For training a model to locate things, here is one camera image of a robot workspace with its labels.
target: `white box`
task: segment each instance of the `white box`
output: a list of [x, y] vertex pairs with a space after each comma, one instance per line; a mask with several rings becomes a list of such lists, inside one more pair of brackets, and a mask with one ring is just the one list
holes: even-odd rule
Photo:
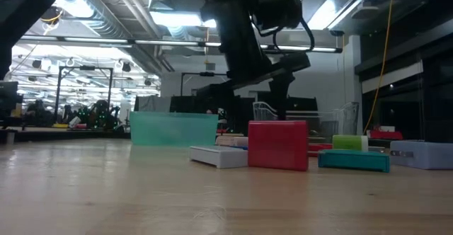
[[240, 168], [248, 166], [248, 152], [234, 147], [190, 147], [189, 159], [215, 165], [217, 168]]

